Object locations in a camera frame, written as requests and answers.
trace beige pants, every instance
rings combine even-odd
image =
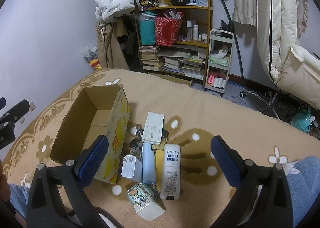
[[[116,36],[116,23],[111,26],[99,25],[96,22],[96,34],[98,37],[98,58],[102,68],[122,68],[130,70],[124,58],[120,44]]]

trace chair base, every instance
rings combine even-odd
[[[279,116],[278,112],[277,112],[277,109],[281,109],[281,110],[285,110],[286,112],[288,112],[287,108],[284,108],[282,106],[278,106],[276,105],[276,102],[278,101],[279,99],[279,96],[281,94],[281,90],[278,89],[278,91],[276,92],[276,94],[273,96],[272,95],[272,92],[269,91],[269,100],[268,98],[264,97],[264,96],[261,96],[259,95],[258,93],[254,92],[254,91],[242,91],[239,93],[239,96],[241,98],[244,98],[247,94],[251,94],[251,95],[254,95],[255,97],[257,97],[259,100],[265,102],[267,104],[267,106],[263,109],[261,109],[259,112],[265,114],[268,110],[272,110],[273,113],[275,114],[276,118],[281,120],[281,117]]]

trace yellow box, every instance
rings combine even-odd
[[[115,184],[130,112],[122,85],[85,87],[62,121],[50,158],[61,164],[76,159],[103,134],[109,150],[94,178]]]

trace teal bag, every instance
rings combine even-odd
[[[156,43],[155,19],[156,14],[152,12],[136,15],[139,23],[139,31],[142,45],[153,45]]]

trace white power adapter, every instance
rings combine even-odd
[[[148,112],[142,141],[159,145],[161,143],[164,115]]]
[[[135,204],[134,209],[138,215],[148,222],[164,213],[164,209],[151,196],[148,196],[146,202],[143,202],[141,205]]]
[[[126,155],[123,158],[121,176],[134,182],[142,180],[142,163],[133,155]]]

